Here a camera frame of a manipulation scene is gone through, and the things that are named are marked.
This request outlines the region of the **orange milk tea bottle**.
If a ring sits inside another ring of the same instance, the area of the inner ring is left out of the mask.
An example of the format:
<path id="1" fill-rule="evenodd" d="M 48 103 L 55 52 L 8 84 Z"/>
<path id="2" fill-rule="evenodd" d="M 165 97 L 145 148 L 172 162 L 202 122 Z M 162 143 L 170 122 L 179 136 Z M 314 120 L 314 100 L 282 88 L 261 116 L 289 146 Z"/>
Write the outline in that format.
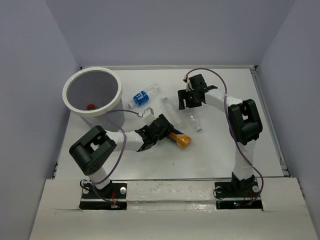
<path id="1" fill-rule="evenodd" d="M 173 133 L 172 132 L 172 133 L 170 133 L 169 137 L 181 149 L 187 148 L 190 145 L 191 141 L 192 141 L 192 138 L 189 137 L 188 135 L 184 134 L 184 133 L 177 134 L 177 133 Z"/>

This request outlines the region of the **red cap clear bottle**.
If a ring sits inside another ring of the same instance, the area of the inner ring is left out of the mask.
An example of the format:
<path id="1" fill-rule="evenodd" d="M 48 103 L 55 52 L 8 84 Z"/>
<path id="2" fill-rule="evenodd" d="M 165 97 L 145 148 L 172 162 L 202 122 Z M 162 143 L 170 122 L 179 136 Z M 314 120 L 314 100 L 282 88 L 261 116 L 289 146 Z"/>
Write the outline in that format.
<path id="1" fill-rule="evenodd" d="M 94 104 L 89 104 L 86 108 L 88 111 L 93 111 L 96 109 L 96 106 Z"/>

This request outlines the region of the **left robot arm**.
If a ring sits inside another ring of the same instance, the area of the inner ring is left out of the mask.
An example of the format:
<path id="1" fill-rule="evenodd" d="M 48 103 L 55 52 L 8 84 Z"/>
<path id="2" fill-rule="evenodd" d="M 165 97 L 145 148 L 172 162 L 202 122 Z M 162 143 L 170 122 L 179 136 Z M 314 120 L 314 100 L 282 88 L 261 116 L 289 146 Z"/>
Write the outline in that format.
<path id="1" fill-rule="evenodd" d="M 131 132 L 112 132 L 97 125 L 69 149 L 69 154 L 83 174 L 89 177 L 94 193 L 101 198 L 110 194 L 112 188 L 110 176 L 118 166 L 124 151 L 143 152 L 164 138 L 181 134 L 163 114 L 155 117 L 153 113 L 147 111 L 138 116 L 145 123 L 140 129 Z M 114 151 L 120 152 L 119 158 L 112 170 L 106 173 L 103 165 Z"/>

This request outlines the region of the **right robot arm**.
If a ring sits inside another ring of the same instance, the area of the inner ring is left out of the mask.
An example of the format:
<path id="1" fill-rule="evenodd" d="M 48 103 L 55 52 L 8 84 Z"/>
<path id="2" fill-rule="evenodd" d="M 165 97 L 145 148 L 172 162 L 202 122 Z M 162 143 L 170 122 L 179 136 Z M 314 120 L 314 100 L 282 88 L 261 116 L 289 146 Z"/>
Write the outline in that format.
<path id="1" fill-rule="evenodd" d="M 231 181 L 216 182 L 213 191 L 219 200 L 241 198 L 257 190 L 258 197 L 263 187 L 258 186 L 255 174 L 262 176 L 254 166 L 254 148 L 263 131 L 260 114 L 253 99 L 241 100 L 228 94 L 228 89 L 219 90 L 207 85 L 201 74 L 185 76 L 186 88 L 179 90 L 179 109 L 196 108 L 203 104 L 213 106 L 225 114 L 230 135 L 235 144 L 235 164 Z"/>

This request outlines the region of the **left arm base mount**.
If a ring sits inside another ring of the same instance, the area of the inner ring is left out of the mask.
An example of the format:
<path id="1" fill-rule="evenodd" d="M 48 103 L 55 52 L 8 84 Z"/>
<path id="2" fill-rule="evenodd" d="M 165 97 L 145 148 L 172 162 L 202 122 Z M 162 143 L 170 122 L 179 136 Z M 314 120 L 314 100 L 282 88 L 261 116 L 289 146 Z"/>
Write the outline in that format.
<path id="1" fill-rule="evenodd" d="M 81 210 L 121 211 L 127 209 L 127 183 L 112 182 L 103 189 L 97 189 L 86 181 L 80 181 L 82 188 L 79 208 Z"/>

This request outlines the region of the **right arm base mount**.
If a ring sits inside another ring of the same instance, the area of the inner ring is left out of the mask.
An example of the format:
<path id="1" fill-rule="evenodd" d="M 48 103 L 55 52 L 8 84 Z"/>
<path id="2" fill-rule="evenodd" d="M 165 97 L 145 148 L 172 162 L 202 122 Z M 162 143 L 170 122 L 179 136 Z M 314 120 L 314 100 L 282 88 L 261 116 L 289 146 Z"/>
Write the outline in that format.
<path id="1" fill-rule="evenodd" d="M 258 196 L 260 188 L 257 182 L 253 186 L 241 190 L 241 192 L 236 192 L 230 187 L 230 181 L 214 183 L 212 194 L 216 199 L 215 206 L 217 210 L 263 209 L 261 197 Z"/>

